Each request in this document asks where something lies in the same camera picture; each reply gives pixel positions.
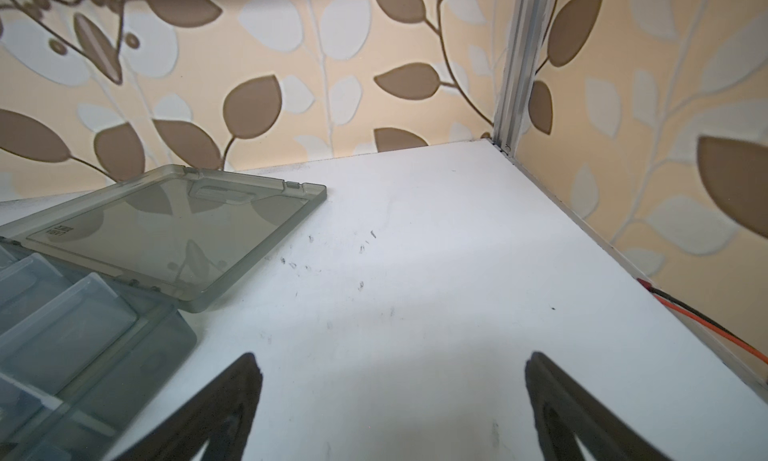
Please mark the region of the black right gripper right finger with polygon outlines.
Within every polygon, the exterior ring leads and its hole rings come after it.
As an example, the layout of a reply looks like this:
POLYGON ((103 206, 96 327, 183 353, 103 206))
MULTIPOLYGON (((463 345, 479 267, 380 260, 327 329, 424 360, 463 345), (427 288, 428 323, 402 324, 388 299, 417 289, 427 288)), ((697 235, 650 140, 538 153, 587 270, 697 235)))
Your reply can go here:
POLYGON ((525 366, 525 383, 540 449, 546 460, 664 460, 639 436, 542 352, 525 366))

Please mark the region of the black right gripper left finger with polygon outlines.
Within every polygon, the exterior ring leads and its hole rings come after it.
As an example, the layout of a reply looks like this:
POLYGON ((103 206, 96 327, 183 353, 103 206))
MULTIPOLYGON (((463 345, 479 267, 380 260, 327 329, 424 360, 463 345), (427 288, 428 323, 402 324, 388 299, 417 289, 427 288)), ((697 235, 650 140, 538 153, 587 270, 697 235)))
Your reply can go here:
POLYGON ((240 460, 263 385, 251 352, 242 354, 120 460, 240 460))

